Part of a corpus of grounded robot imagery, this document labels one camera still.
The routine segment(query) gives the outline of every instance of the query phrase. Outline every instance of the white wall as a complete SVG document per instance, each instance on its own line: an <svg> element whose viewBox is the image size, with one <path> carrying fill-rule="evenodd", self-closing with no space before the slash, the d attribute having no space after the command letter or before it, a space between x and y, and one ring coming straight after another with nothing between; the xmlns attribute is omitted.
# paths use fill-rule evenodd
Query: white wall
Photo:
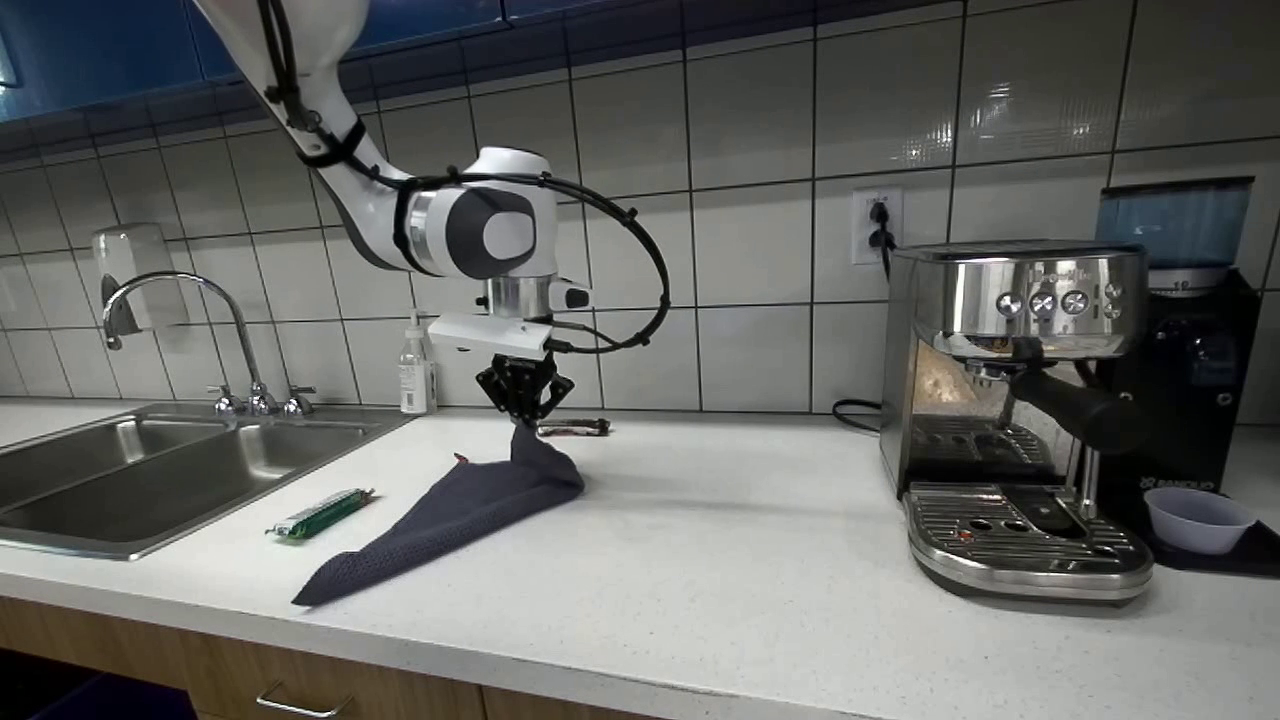
<svg viewBox="0 0 1280 720"><path fill-rule="evenodd" d="M635 206L676 314L644 353L568 362L572 409L823 413L879 397L884 281L852 267L849 194L900 188L902 243L1097 229L1098 188L1254 177L1238 273L1272 289L1244 425L1280 425L1280 5L970 0L617 65L376 95L409 167L479 143L542 152ZM220 314L102 353L84 259L101 225L156 222L174 265L224 281L279 388L389 403L398 316L477 289L371 273L264 121L143 134L0 167L0 391L206 400L244 385ZM635 247L563 206L563 273L629 331L651 299ZM444 362L453 403L484 403Z"/></svg>

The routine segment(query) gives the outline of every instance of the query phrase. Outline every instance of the towel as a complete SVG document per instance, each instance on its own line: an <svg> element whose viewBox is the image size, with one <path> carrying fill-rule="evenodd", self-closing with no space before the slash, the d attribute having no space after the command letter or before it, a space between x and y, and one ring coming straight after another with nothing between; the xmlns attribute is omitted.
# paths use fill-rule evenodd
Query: towel
<svg viewBox="0 0 1280 720"><path fill-rule="evenodd" d="M380 579L432 563L506 524L568 505L582 493L576 464L516 425L506 464L460 462L423 501L409 507L380 539L341 554L314 570L291 605L319 609L355 598Z"/></svg>

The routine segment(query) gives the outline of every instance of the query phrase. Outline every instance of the kitchen faucet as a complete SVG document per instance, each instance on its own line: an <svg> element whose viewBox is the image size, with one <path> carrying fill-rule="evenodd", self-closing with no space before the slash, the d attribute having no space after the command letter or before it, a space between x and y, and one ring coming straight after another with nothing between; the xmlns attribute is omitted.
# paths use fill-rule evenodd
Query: kitchen faucet
<svg viewBox="0 0 1280 720"><path fill-rule="evenodd" d="M165 273L139 273L132 281L122 281L107 299L102 299L102 346L107 347L118 347L118 330L136 330L127 320L127 297L150 281L166 281L166 285L201 285L206 289L213 297L220 297L230 314L230 323L236 323L236 341L241 341L241 353L244 353L244 372L249 372L249 413L251 417L266 417L274 413L279 403L271 400L266 385L261 382L261 368L255 368L255 356L251 356L251 346L249 346L249 331L244 331L244 314L241 303L230 299L229 289L220 289L215 281L201 276L201 273L180 273L180 267L165 267ZM229 385L220 388L220 400L215 400L220 413L236 417L241 413L241 400L229 391Z"/></svg>

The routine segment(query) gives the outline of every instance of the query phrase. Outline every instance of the kitchen counter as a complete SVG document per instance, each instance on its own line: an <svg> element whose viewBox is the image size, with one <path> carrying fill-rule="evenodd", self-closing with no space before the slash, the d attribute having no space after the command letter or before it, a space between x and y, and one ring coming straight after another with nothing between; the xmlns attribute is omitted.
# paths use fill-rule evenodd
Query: kitchen counter
<svg viewBox="0 0 1280 720"><path fill-rule="evenodd" d="M22 409L0 403L4 440ZM1254 484L1280 522L1280 433L1238 438L1233 493ZM0 549L0 598L651 716L1280 716L1280 585L1156 570L1127 609L953 598L906 558L876 438L833 421L620 417L556 440L582 501L287 605L453 454L505 445L494 417L426 417L139 563ZM334 487L385 501L305 549L264 537Z"/></svg>

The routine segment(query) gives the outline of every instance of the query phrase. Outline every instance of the stainless steel sink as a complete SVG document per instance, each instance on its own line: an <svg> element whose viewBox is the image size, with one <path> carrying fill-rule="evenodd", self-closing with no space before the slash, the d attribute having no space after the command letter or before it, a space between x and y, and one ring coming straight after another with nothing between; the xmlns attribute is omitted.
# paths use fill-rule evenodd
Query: stainless steel sink
<svg viewBox="0 0 1280 720"><path fill-rule="evenodd" d="M122 417L0 455L0 539L136 560L394 425Z"/></svg>

